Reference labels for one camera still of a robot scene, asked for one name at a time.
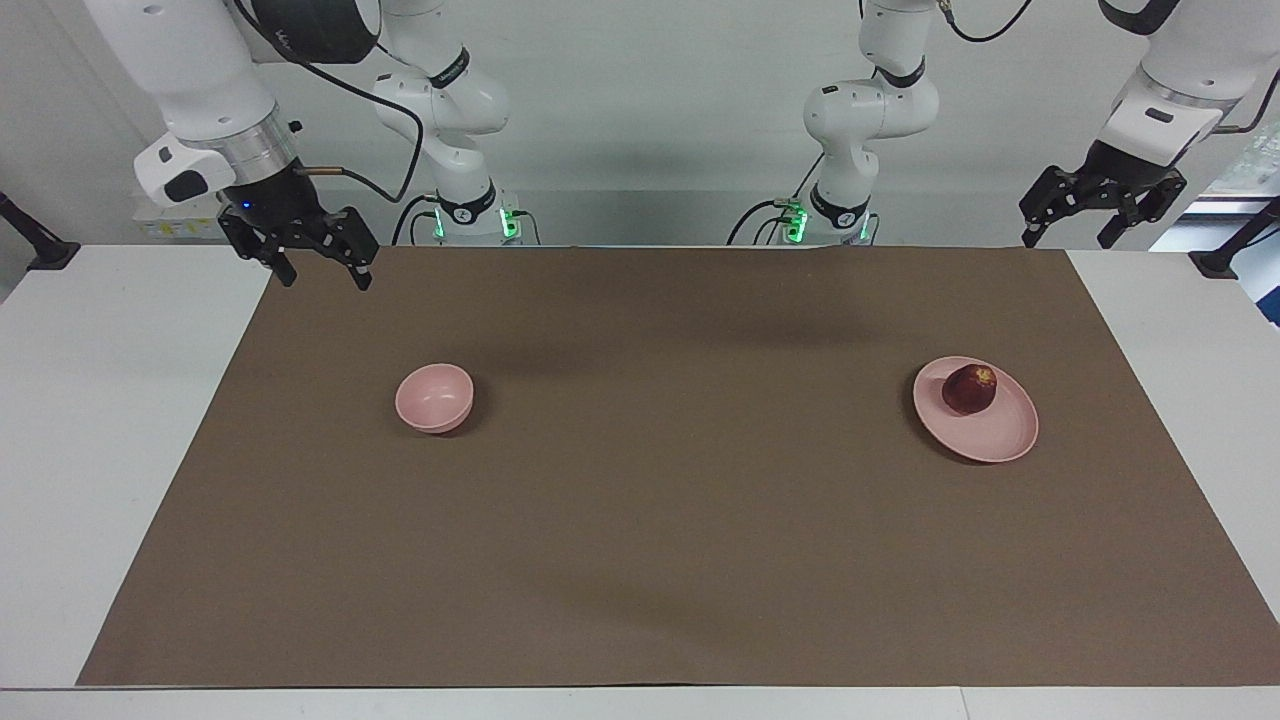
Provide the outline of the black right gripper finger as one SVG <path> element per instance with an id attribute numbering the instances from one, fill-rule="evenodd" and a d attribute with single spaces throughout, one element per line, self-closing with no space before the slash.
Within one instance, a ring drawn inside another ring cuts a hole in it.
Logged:
<path id="1" fill-rule="evenodd" d="M 260 231 L 232 211 L 221 211 L 218 224 L 239 259 L 265 266 L 284 287 L 294 283 L 297 272 L 273 232 Z"/>
<path id="2" fill-rule="evenodd" d="M 358 291 L 370 288 L 371 265 L 381 245 L 356 208 L 308 214 L 301 220 L 301 231 L 307 246 L 340 264 Z"/>

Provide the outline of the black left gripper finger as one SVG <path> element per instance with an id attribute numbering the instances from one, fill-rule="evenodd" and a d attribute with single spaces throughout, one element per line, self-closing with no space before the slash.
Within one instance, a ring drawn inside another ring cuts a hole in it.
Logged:
<path id="1" fill-rule="evenodd" d="M 1108 181 L 1098 200 L 1115 214 L 1097 234 L 1100 247 L 1110 250 L 1130 228 L 1161 220 L 1185 187 L 1187 179 L 1178 168 L 1170 168 L 1149 186 Z"/>
<path id="2" fill-rule="evenodd" d="M 1056 165 L 1044 168 L 1020 200 L 1023 245 L 1036 247 L 1050 225 L 1087 210 L 1094 191 L 1096 174 L 1084 168 L 1079 172 Z"/>

